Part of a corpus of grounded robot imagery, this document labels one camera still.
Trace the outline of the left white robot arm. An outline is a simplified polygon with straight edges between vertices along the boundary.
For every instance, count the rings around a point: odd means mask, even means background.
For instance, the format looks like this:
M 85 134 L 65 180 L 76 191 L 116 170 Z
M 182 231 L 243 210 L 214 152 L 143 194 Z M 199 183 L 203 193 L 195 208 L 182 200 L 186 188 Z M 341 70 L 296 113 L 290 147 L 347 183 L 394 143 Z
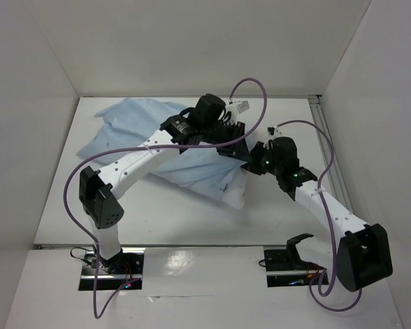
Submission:
M 104 134 L 83 150 L 102 167 L 79 175 L 79 200 L 91 224 L 97 265 L 123 266 L 118 224 L 120 200 L 149 174 L 240 210 L 245 204 L 249 159 L 245 127 L 216 95 L 188 107 L 171 101 L 127 98 L 101 112 Z

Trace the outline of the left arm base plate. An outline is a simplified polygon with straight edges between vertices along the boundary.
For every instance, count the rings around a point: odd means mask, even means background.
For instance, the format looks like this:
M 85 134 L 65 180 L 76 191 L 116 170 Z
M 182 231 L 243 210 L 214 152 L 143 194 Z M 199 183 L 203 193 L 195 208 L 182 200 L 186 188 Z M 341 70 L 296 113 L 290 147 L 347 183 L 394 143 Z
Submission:
M 95 251 L 89 247 L 74 247 L 70 255 L 82 264 L 78 290 L 92 291 L 96 272 Z M 115 291 L 119 287 L 126 291 L 141 290 L 144 261 L 144 249 L 129 247 L 123 249 L 122 258 L 113 269 L 108 269 L 100 261 L 97 290 Z

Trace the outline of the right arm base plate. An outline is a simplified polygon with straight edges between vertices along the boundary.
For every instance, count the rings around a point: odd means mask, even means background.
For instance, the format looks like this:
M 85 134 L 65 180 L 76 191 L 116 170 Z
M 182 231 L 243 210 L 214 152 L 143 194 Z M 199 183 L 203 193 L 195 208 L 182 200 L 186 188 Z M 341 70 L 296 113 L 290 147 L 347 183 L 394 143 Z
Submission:
M 317 264 L 301 261 L 284 245 L 264 248 L 258 264 L 266 272 L 268 288 L 308 286 L 313 278 L 317 284 L 324 270 Z

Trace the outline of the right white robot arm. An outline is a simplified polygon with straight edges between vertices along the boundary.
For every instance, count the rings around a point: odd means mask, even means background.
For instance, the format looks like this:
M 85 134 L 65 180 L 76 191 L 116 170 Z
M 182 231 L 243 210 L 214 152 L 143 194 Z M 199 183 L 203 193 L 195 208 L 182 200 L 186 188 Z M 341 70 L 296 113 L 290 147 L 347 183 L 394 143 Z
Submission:
M 370 225 L 328 193 L 321 179 L 300 165 L 297 146 L 289 137 L 258 142 L 250 152 L 246 170 L 270 174 L 280 189 L 307 209 L 329 232 L 324 246 L 312 235 L 286 250 L 285 260 L 293 269 L 316 263 L 331 270 L 346 290 L 355 292 L 393 274 L 387 231 Z

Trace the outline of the white pillow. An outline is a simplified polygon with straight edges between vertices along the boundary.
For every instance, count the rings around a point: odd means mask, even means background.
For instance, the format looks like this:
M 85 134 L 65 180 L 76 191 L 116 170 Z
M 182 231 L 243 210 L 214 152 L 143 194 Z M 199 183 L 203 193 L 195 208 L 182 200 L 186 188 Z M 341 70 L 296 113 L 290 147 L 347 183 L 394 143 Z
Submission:
M 237 169 L 232 181 L 226 186 L 221 201 L 236 210 L 241 210 L 245 205 L 246 184 L 247 172 Z

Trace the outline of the light blue pillowcase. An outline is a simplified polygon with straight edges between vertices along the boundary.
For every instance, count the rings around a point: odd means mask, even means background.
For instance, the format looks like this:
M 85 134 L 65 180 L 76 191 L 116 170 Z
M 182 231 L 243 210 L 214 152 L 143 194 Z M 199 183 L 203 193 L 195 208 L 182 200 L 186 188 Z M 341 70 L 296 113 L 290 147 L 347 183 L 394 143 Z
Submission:
M 137 147 L 167 118 L 188 106 L 150 98 L 124 99 L 98 113 L 103 126 L 77 156 L 87 159 L 111 149 Z M 215 149 L 188 149 L 151 173 L 209 199 L 220 201 L 243 161 L 218 155 Z

